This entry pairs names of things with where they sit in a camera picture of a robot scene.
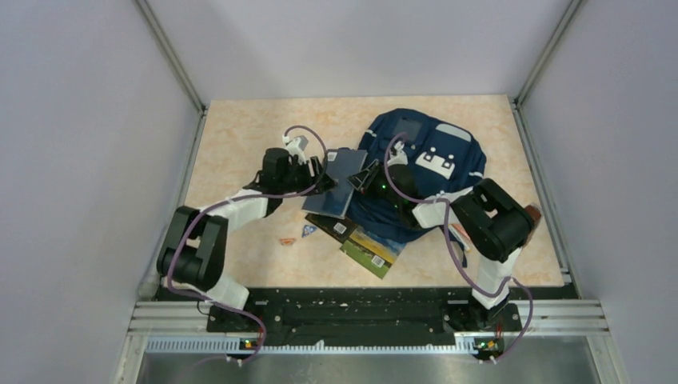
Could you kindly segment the dark blue hardcover book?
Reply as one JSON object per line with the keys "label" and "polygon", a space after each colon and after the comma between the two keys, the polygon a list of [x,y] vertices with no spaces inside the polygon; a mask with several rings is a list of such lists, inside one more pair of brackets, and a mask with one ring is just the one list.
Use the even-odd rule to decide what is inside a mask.
{"label": "dark blue hardcover book", "polygon": [[336,185],[323,194],[308,196],[301,209],[309,214],[345,218],[354,192],[349,177],[363,168],[367,151],[342,147],[329,150],[328,156],[326,174]]}

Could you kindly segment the navy blue student backpack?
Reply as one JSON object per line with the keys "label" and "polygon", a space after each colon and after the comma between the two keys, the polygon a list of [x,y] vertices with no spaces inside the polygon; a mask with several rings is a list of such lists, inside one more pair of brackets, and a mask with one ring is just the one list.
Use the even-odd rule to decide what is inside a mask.
{"label": "navy blue student backpack", "polygon": [[[413,176],[415,190],[400,188],[409,197],[424,199],[443,193],[452,193],[474,186],[483,177],[487,157],[473,135],[452,123],[442,121],[416,110],[398,108],[380,114],[371,123],[358,145],[367,152],[365,164],[385,158],[386,148],[393,137],[403,133],[403,152]],[[423,229],[413,219],[406,222],[399,214],[404,209],[398,202],[390,202],[393,193],[382,176],[373,182],[377,193],[356,192],[347,216],[353,222],[382,238],[408,243],[421,238],[430,229]]]}

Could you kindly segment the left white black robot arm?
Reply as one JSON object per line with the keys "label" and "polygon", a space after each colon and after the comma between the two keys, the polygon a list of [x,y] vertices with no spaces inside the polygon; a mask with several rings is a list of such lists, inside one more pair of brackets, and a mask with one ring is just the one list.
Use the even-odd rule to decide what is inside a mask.
{"label": "left white black robot arm", "polygon": [[245,224],[270,216],[285,195],[322,194],[336,186],[318,157],[304,159],[287,149],[269,148],[252,182],[232,198],[205,208],[178,207],[172,217],[156,270],[167,286],[228,306],[226,321],[248,330],[256,309],[249,291],[225,274],[228,236]]}

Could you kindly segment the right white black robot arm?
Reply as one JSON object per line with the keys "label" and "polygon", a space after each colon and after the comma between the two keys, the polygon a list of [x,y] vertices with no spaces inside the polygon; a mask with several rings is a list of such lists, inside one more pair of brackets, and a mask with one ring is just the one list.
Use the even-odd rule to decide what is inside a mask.
{"label": "right white black robot arm", "polygon": [[407,166],[384,166],[379,161],[348,181],[360,194],[388,202],[396,212],[395,222],[409,230],[441,226],[445,234],[471,242],[481,262],[477,281],[469,282],[473,288],[469,320],[480,330],[489,330],[501,320],[513,266],[542,219],[537,204],[519,206],[491,178],[455,193],[420,199],[409,195],[417,188]]}

